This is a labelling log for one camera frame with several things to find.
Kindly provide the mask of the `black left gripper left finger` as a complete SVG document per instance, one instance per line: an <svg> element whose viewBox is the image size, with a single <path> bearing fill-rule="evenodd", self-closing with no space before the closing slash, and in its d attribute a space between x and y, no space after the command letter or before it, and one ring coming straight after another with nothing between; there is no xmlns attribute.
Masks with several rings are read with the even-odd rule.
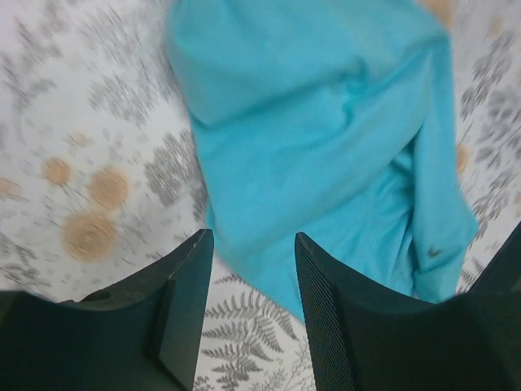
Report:
<svg viewBox="0 0 521 391"><path fill-rule="evenodd" d="M2 389L192 389L213 242L199 230L78 302L2 292Z"/></svg>

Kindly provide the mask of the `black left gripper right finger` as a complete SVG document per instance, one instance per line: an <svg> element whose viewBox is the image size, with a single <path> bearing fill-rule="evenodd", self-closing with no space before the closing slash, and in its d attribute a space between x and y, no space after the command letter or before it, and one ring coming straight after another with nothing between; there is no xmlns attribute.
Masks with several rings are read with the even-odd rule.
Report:
<svg viewBox="0 0 521 391"><path fill-rule="evenodd" d="M306 234L295 252L317 389L519 389L519 231L468 292L440 304L376 283Z"/></svg>

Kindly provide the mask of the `turquoise t shirt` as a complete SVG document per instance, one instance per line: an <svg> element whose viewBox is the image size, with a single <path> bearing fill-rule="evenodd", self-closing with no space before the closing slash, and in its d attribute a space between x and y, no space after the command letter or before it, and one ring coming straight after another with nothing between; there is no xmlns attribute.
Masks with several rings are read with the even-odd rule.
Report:
<svg viewBox="0 0 521 391"><path fill-rule="evenodd" d="M169 62L221 260L303 315L294 243L451 297L477 223L460 188L449 34L417 1L176 1Z"/></svg>

